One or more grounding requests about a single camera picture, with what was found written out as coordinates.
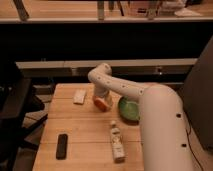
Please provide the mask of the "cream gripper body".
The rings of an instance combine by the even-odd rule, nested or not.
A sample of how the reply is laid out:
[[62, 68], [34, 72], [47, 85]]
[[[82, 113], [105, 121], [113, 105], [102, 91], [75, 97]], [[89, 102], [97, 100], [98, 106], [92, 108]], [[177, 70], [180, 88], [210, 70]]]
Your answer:
[[95, 100], [101, 100], [106, 104], [107, 110], [105, 112], [109, 111], [112, 108], [113, 102], [112, 102], [112, 97], [111, 97], [110, 94], [108, 94], [105, 97], [94, 96], [93, 97], [93, 103], [94, 103]]

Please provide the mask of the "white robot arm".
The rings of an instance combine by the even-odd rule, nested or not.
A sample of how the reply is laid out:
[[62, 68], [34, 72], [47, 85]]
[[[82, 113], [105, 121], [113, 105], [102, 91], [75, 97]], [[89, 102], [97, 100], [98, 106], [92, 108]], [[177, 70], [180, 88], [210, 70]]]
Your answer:
[[137, 83], [111, 74], [111, 67], [102, 63], [88, 73], [88, 79], [96, 97], [105, 98], [113, 91], [138, 103], [144, 171], [194, 171], [179, 95], [163, 84]]

